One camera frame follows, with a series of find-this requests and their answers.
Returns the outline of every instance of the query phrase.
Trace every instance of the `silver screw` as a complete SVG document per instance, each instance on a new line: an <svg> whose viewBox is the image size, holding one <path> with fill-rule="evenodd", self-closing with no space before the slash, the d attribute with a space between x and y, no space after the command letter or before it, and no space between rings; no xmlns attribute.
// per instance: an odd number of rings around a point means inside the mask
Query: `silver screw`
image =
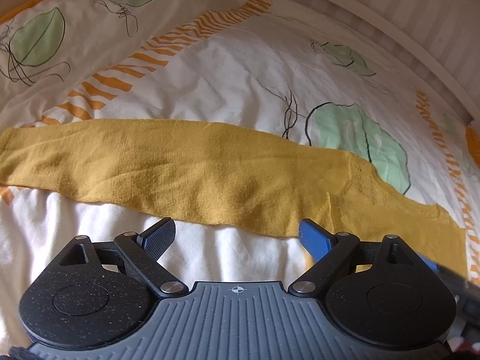
<svg viewBox="0 0 480 360"><path fill-rule="evenodd" d="M297 281L293 284L292 288L300 294L308 294L309 292L315 291L316 286L311 281Z"/></svg>
<svg viewBox="0 0 480 360"><path fill-rule="evenodd" d="M160 289L166 294L176 294L177 292L182 291L184 285L178 281L167 281L160 286Z"/></svg>

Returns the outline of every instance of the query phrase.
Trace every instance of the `striped wallpaper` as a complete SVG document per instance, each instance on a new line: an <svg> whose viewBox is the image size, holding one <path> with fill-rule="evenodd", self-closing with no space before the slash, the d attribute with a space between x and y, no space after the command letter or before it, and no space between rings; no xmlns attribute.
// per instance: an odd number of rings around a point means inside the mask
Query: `striped wallpaper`
<svg viewBox="0 0 480 360"><path fill-rule="evenodd" d="M294 0L335 17L374 40L427 81L469 123L462 103L424 64L369 23L327 0ZM480 0L356 0L426 50L480 110Z"/></svg>

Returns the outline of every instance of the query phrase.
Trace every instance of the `bed sheet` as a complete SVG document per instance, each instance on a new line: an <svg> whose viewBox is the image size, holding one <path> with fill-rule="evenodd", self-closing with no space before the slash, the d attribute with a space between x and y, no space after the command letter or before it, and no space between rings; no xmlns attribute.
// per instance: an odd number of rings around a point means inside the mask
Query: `bed sheet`
<svg viewBox="0 0 480 360"><path fill-rule="evenodd" d="M465 126L423 81L346 26L289 0L44 0L7 19L1 129L93 118L204 120L348 150L399 193L447 209L467 230L469 275L478 279L480 172ZM28 345L18 301L72 237L107 241L158 220L45 190L0 194L0 353ZM286 287L309 260L296 238L177 222L159 262L189 287L196 280Z"/></svg>

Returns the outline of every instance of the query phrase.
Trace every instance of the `yellow knit fabric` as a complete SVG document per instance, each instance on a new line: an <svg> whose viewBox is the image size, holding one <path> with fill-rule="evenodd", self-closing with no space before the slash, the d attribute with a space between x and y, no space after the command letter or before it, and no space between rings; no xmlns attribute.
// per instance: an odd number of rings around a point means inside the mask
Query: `yellow knit fabric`
<svg viewBox="0 0 480 360"><path fill-rule="evenodd" d="M367 161L223 123L97 119L7 128L0 183L275 237L311 218L365 241L400 235L467 273L465 233L439 205L399 194Z"/></svg>

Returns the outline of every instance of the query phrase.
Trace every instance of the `gray gripper base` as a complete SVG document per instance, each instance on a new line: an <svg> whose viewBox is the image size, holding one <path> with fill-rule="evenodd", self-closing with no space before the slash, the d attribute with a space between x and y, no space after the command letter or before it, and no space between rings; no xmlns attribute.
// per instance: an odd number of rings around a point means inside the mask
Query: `gray gripper base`
<svg viewBox="0 0 480 360"><path fill-rule="evenodd" d="M107 347L67 351L34 344L45 360L315 359L440 360L440 344L398 351L352 339L317 302L283 291L280 282L198 282L181 298L160 301L147 323Z"/></svg>

